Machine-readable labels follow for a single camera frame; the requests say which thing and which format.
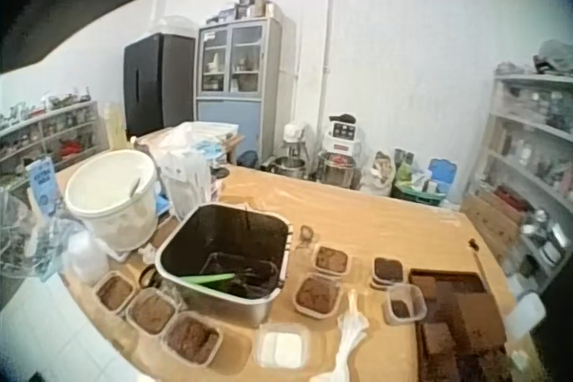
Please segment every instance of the white bucket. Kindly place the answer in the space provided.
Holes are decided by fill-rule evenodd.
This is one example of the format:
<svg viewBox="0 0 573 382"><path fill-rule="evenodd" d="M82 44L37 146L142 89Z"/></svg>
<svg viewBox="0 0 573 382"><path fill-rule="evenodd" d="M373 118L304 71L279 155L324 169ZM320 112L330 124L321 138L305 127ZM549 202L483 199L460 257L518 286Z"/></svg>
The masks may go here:
<svg viewBox="0 0 573 382"><path fill-rule="evenodd" d="M109 152L80 167L65 189L65 204L112 250L134 250L158 223L153 160L140 151ZM133 197L130 191L140 180Z"/></svg>

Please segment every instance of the white tile floor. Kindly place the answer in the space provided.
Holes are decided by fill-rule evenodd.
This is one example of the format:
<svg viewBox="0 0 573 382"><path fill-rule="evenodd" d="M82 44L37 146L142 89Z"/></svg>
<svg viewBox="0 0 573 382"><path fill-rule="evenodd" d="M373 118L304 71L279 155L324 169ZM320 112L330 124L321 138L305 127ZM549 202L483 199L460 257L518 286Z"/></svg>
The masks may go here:
<svg viewBox="0 0 573 382"><path fill-rule="evenodd" d="M0 369L10 382L151 381L91 325L58 275L26 279L0 312Z"/></svg>

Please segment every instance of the brown tray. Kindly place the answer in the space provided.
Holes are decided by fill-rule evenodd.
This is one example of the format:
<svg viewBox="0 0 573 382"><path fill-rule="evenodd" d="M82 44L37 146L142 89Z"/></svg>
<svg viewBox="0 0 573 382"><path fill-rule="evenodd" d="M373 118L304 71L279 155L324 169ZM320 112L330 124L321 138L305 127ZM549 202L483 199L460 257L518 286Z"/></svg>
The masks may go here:
<svg viewBox="0 0 573 382"><path fill-rule="evenodd" d="M436 283L451 284L455 293L485 293L486 289L483 286L482 279L477 273L472 272L444 272L438 270L424 270L414 268L410 270L408 280L412 283L412 276L428 276L433 277ZM427 301L426 307L428 312L426 318L422 321L415 323L415 338L416 347L418 352L418 380L419 381L432 381L435 380L428 375L428 357L423 348L423 322L443 322L440 321L438 301ZM479 355L458 355L458 372L462 382L472 381L477 382L482 379L480 376L482 372L478 364Z"/></svg>

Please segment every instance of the green handle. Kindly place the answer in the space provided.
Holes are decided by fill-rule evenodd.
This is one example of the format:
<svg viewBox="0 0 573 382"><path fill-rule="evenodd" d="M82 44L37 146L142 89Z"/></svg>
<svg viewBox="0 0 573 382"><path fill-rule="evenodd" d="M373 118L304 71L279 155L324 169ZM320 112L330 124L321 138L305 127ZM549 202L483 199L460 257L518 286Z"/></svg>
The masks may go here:
<svg viewBox="0 0 573 382"><path fill-rule="evenodd" d="M234 273L221 273L219 275L183 276L180 279L187 284L210 284L212 282L228 281L234 277Z"/></svg>

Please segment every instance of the glass cabinet door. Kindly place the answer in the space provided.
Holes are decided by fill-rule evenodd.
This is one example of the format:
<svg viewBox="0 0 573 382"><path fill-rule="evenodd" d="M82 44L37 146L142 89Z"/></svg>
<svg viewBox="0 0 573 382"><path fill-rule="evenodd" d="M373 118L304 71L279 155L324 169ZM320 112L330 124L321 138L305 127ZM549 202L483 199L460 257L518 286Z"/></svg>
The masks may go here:
<svg viewBox="0 0 573 382"><path fill-rule="evenodd" d="M201 91L222 92L225 89L227 33L227 29L202 33Z"/></svg>
<svg viewBox="0 0 573 382"><path fill-rule="evenodd" d="M261 85L262 26L233 28L231 43L231 93L257 93Z"/></svg>

